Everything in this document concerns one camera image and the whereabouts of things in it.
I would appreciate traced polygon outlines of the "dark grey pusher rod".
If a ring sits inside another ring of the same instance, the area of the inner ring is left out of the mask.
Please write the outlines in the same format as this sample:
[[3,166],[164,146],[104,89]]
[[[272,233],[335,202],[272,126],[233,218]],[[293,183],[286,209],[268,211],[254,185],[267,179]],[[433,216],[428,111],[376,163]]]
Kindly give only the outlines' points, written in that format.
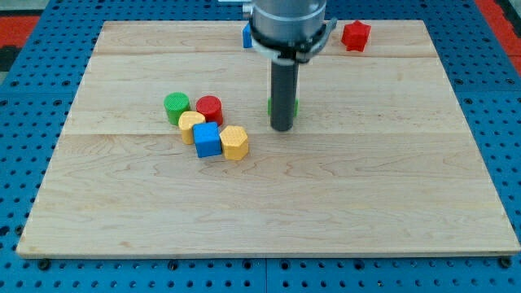
[[296,112],[296,92],[299,65],[271,63],[270,125],[279,132],[292,128]]

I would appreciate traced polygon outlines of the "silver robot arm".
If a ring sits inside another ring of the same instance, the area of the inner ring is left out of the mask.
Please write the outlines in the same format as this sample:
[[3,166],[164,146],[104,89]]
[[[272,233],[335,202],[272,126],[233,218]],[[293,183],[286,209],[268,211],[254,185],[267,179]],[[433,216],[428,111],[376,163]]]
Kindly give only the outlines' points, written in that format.
[[337,19],[325,20],[326,0],[251,0],[243,4],[252,46],[271,62],[270,125],[292,128],[298,73],[326,46]]

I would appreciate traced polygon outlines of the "blue block behind arm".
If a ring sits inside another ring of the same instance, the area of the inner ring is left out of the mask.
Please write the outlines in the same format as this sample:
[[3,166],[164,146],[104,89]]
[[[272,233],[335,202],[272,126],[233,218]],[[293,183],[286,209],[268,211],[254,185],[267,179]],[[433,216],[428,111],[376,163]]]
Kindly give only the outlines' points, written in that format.
[[249,23],[246,23],[246,25],[243,27],[242,36],[243,36],[243,48],[244,49],[252,48],[251,26]]

